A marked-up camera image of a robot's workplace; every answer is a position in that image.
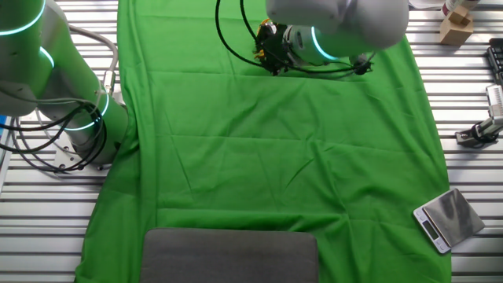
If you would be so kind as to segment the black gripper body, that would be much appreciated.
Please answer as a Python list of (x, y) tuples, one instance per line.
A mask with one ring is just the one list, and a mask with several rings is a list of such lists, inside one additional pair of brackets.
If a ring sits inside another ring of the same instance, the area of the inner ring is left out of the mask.
[(271, 75), (280, 75), (292, 65), (283, 39), (286, 30), (287, 26), (284, 24), (265, 23), (259, 26), (259, 33), (266, 35), (264, 48), (259, 50), (259, 55), (265, 55), (269, 60), (271, 69), (267, 71)]

